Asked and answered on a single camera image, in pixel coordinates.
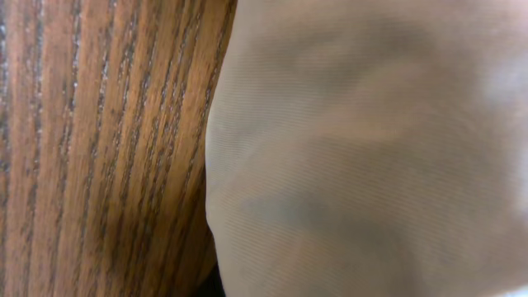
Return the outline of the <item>beige shorts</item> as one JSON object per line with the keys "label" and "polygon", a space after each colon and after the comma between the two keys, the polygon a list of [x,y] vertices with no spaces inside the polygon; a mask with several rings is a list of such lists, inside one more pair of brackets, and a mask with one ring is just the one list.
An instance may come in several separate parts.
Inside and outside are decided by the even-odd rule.
{"label": "beige shorts", "polygon": [[525,0],[243,0],[210,109],[228,296],[527,292]]}

